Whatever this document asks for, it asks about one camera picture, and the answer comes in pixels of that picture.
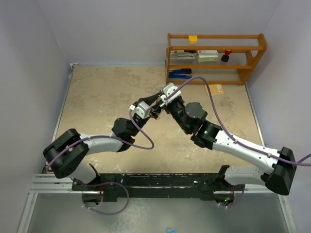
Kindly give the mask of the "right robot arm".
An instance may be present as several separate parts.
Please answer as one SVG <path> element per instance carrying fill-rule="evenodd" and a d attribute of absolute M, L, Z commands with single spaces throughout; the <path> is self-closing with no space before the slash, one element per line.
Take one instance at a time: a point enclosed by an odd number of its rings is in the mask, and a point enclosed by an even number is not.
<path fill-rule="evenodd" d="M 207 112 L 200 103 L 185 105 L 181 92 L 171 98 L 162 94 L 160 98 L 165 111 L 172 115 L 186 134 L 191 134 L 191 140 L 197 146 L 224 152 L 252 164 L 251 167 L 222 166 L 216 178 L 221 190 L 236 185 L 256 184 L 266 186 L 274 193 L 289 195 L 296 172 L 291 149 L 271 149 L 230 134 L 223 126 L 206 120 Z"/>

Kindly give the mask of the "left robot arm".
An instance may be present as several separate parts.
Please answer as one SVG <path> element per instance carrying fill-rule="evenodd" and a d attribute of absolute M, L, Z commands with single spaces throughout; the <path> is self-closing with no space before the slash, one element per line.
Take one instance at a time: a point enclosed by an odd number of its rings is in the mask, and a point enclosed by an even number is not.
<path fill-rule="evenodd" d="M 100 175 L 83 159 L 96 153 L 123 152 L 130 147 L 152 150 L 155 144 L 142 128 L 149 119 L 157 118 L 161 113 L 156 102 L 161 95 L 158 92 L 134 102 L 129 108 L 129 118 L 117 118 L 108 134 L 91 135 L 79 133 L 76 129 L 66 130 L 44 149 L 45 169 L 51 170 L 58 179 L 71 177 L 83 182 L 88 190 L 97 189 Z"/>

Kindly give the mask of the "red grey key holder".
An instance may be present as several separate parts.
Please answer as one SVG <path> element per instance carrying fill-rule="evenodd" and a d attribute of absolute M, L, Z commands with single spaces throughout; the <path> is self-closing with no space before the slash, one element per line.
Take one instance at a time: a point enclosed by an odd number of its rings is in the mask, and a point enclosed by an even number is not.
<path fill-rule="evenodd" d="M 155 109 L 152 109 L 151 113 L 150 113 L 150 117 L 155 119 L 155 120 L 159 120 L 162 111 L 163 111 L 163 109 L 161 107 L 157 107 Z"/>

